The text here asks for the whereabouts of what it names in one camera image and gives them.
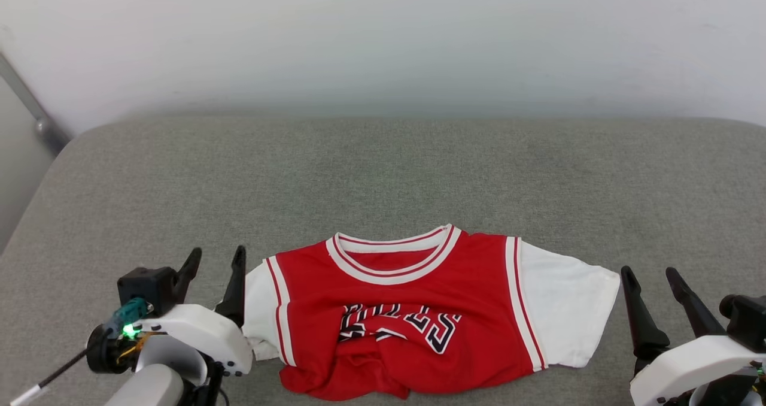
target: white cable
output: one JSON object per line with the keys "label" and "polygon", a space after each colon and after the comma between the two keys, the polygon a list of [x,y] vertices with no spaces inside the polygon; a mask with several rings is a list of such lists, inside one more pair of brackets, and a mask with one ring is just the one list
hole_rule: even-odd
{"label": "white cable", "polygon": [[29,404],[36,397],[46,392],[46,390],[47,389],[41,389],[40,385],[35,385],[34,387],[31,387],[29,390],[27,390],[27,392],[11,401],[10,406],[22,406],[22,404]]}

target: green led light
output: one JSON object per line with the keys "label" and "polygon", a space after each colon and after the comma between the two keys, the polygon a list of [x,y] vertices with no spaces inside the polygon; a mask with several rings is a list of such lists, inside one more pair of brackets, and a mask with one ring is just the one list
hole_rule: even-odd
{"label": "green led light", "polygon": [[123,327],[123,335],[125,335],[130,340],[136,338],[138,333],[140,333],[140,331],[134,330],[133,324],[128,324]]}

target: gray fabric surface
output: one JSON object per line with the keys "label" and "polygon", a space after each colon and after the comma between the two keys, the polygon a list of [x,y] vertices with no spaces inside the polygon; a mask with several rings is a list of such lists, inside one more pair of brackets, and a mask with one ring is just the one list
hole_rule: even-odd
{"label": "gray fabric surface", "polygon": [[[84,345],[117,308],[115,281],[133,267],[178,267],[200,246],[187,300],[212,306],[238,244],[252,268],[336,231],[385,240],[454,223],[615,271],[630,264],[659,326],[684,343],[692,331],[666,266],[711,308],[729,293],[766,292],[764,165],[766,128],[721,120],[169,119],[99,128],[55,161],[0,259],[0,401]],[[409,401],[631,404],[631,349],[620,294],[588,367]],[[232,404],[321,402],[283,389],[280,367],[258,363],[227,379]],[[36,404],[101,404],[125,379],[80,363]]]}

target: basketball jersey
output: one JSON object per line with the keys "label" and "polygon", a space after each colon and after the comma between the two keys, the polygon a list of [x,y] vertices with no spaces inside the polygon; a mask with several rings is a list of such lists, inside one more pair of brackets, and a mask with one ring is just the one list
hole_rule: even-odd
{"label": "basketball jersey", "polygon": [[370,241],[336,234],[247,275],[244,335],[294,392],[449,393],[593,355],[616,273],[519,237],[440,226]]}

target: white collar trim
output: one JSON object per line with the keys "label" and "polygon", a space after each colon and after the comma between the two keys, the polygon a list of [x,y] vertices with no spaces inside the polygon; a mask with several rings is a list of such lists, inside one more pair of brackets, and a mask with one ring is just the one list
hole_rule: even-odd
{"label": "white collar trim", "polygon": [[[454,248],[460,229],[452,225],[439,226],[433,231],[402,240],[372,241],[350,237],[340,232],[327,240],[327,250],[336,265],[357,280],[377,285],[399,285],[416,280],[435,270]],[[363,266],[352,253],[393,253],[433,249],[421,262],[394,270],[374,270]]]}

